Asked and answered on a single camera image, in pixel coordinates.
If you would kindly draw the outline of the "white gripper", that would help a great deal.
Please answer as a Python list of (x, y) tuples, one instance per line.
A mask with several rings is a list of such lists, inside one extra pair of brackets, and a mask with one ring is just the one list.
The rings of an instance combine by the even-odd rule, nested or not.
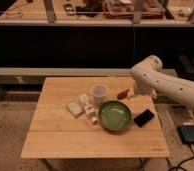
[(155, 90), (142, 81), (136, 81), (133, 85), (134, 93), (138, 95), (155, 96)]

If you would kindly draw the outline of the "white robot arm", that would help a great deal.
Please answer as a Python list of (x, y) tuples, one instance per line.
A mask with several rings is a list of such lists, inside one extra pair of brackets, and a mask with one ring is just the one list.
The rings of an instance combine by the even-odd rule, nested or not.
[(161, 72), (163, 63), (150, 55), (130, 69), (135, 80), (136, 94), (151, 94), (153, 90), (165, 94), (176, 102), (194, 110), (194, 81), (170, 76)]

